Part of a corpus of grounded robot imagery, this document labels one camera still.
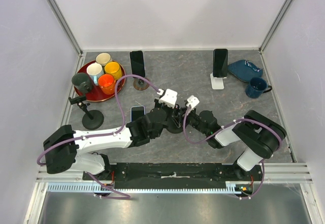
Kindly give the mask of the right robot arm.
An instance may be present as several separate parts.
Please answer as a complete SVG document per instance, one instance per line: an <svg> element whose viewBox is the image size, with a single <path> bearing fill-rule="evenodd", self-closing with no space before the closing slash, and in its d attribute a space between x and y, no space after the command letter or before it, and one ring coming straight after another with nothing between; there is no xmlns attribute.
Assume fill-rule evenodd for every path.
<svg viewBox="0 0 325 224"><path fill-rule="evenodd" d="M191 144L201 144L211 140L213 148L226 147L234 142L242 141L246 150L237 158L233 166L233 176L238 180L246 179L255 165L260 164L281 148L287 136L286 130L254 110L248 111L242 118L219 126L218 130L208 130L208 136L194 142L186 134L186 121L191 108L187 108L183 116L182 128L186 140Z"/></svg>

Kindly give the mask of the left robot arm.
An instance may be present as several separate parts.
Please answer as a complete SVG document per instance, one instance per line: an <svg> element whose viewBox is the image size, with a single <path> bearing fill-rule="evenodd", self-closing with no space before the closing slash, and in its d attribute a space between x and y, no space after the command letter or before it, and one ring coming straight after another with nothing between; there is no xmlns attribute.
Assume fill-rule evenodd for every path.
<svg viewBox="0 0 325 224"><path fill-rule="evenodd" d="M169 106L159 99L154 102L150 112L127 123L122 130L79 131L73 130L69 124L61 126L43 143L47 173L58 174L74 169L89 172L100 180L108 179L112 172L108 158L96 156L93 152L140 147L160 137L179 105Z"/></svg>

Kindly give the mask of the black round-base phone stand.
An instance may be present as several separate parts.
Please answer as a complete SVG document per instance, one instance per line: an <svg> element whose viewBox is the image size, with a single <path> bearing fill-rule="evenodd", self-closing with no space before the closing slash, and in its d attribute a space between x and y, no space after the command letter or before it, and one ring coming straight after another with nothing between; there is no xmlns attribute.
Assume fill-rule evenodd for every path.
<svg viewBox="0 0 325 224"><path fill-rule="evenodd" d="M83 112L82 125L88 130L98 129L104 122L104 115L99 110L88 110L90 103L84 103L86 95L81 95L75 98L69 97L71 105L77 105Z"/></svg>

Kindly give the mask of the light blue cased phone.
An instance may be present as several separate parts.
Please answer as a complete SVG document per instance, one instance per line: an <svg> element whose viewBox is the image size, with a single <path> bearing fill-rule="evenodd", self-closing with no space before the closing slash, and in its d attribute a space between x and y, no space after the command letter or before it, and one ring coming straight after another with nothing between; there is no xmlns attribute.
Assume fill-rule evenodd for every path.
<svg viewBox="0 0 325 224"><path fill-rule="evenodd" d="M133 106L131 107L131 121L136 121L137 119L143 117L146 114L145 107Z"/></svg>

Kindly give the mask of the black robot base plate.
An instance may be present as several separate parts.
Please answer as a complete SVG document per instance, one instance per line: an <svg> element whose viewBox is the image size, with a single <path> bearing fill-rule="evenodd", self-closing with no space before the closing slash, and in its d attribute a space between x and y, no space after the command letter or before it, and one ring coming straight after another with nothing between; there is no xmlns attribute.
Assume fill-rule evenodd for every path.
<svg viewBox="0 0 325 224"><path fill-rule="evenodd" d="M225 188L227 182L262 179L260 165L244 171L221 163L117 163L95 175L99 181L114 181L117 189Z"/></svg>

